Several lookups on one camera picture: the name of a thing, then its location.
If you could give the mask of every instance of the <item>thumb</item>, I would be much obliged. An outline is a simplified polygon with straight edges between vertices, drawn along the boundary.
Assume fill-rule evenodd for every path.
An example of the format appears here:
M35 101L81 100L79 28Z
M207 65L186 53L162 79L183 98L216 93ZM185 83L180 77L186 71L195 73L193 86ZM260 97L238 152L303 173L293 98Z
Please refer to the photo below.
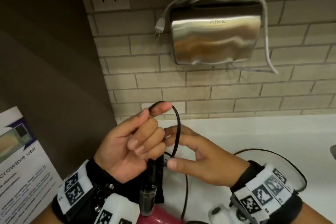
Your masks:
M202 160L189 160L184 158L171 158L167 162L167 167L171 170L192 175L201 178L204 175L204 167Z
M113 137L125 137L129 136L132 132L134 132L137 128L143 125L149 117L149 110L144 109L137 115L125 120L123 123L116 126L111 131L111 136Z

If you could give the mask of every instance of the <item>wrist-mounted device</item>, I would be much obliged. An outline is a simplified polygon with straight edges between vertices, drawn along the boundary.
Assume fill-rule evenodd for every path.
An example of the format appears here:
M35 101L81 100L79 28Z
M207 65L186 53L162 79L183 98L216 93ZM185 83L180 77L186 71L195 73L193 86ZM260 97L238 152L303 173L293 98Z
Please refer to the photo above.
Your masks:
M302 200L286 177L273 165L250 167L231 188L229 209L220 204L209 211L212 224L290 224L302 209Z
M52 210L63 223L135 224L140 213L142 180L141 174L122 184L100 168L94 159L87 160L64 180L54 197ZM155 200L163 202L162 186Z

